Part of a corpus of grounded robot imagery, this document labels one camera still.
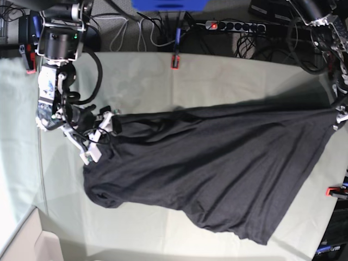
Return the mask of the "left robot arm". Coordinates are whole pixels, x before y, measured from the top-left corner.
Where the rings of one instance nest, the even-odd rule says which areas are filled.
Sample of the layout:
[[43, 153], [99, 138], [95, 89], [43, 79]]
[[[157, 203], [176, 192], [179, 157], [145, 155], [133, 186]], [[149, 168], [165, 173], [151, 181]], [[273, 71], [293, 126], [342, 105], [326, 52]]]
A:
[[[286, 43], [290, 54], [300, 68], [311, 75], [328, 73], [335, 100], [331, 108], [337, 113], [333, 128], [337, 130], [347, 122], [347, 26], [335, 14], [336, 1], [289, 1], [296, 11], [288, 25]], [[302, 22], [310, 30], [312, 44], [317, 48], [325, 65], [319, 69], [312, 69], [305, 65], [297, 56], [295, 47], [291, 43], [293, 28]]]

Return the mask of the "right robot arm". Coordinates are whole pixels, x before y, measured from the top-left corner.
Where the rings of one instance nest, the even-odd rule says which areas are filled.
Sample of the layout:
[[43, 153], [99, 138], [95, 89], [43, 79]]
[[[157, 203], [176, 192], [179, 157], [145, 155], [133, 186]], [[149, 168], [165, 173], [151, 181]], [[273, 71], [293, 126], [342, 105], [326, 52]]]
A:
[[[63, 131], [79, 149], [85, 165], [97, 163], [102, 157], [99, 147], [110, 145], [111, 137], [121, 131], [117, 112], [111, 107], [93, 113], [96, 106], [92, 101], [101, 87], [103, 69], [94, 51], [84, 46], [92, 6], [92, 1], [61, 1], [41, 11], [43, 29], [37, 49], [44, 63], [38, 76], [36, 124], [43, 131]], [[83, 52], [97, 67], [96, 86], [85, 100], [70, 89], [77, 78], [73, 62]]]

